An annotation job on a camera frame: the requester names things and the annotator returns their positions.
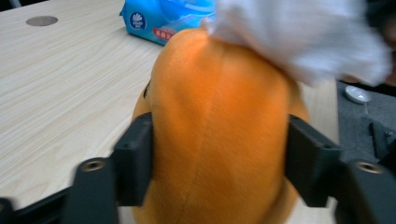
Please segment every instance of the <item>blue packaging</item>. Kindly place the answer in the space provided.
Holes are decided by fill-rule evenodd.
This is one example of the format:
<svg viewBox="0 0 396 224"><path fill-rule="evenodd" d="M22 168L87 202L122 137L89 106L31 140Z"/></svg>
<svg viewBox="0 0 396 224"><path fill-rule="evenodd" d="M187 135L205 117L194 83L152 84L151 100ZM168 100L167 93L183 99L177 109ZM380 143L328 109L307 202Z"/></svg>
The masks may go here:
<svg viewBox="0 0 396 224"><path fill-rule="evenodd" d="M129 34L165 45L177 32L199 27L214 11L215 0L126 0L120 15Z"/></svg>

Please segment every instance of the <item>orange plush toy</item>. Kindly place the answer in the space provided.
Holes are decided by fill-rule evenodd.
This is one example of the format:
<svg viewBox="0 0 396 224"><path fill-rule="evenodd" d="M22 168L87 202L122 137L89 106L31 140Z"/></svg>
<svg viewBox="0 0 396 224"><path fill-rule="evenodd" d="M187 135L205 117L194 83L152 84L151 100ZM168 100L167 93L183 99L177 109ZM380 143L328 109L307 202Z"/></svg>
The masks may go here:
<svg viewBox="0 0 396 224"><path fill-rule="evenodd" d="M251 49L178 33L133 118L151 112L153 173L136 223L282 223L289 114L307 119L295 81Z"/></svg>

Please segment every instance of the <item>desk surface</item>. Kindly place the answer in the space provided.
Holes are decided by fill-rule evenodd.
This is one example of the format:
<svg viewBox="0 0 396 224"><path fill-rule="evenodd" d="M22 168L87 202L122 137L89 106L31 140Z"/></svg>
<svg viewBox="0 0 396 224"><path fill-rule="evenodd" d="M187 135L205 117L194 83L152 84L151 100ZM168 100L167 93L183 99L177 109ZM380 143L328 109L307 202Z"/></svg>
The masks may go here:
<svg viewBox="0 0 396 224"><path fill-rule="evenodd" d="M126 33L122 5L51 0L0 13L0 196L17 207L67 187L75 166L107 156L130 123L162 47ZM48 15L58 22L26 24ZM303 90L314 127L338 142L334 82ZM327 213L298 208L293 218Z"/></svg>

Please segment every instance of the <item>white tissue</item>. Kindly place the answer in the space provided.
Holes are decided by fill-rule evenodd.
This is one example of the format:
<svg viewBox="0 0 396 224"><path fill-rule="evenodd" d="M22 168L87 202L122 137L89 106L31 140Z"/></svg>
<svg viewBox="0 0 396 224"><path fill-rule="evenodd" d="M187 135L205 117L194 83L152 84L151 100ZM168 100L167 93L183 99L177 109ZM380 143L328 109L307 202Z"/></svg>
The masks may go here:
<svg viewBox="0 0 396 224"><path fill-rule="evenodd" d="M368 85L391 71L390 50L362 0L218 0L210 35L256 50L297 80L348 75Z"/></svg>

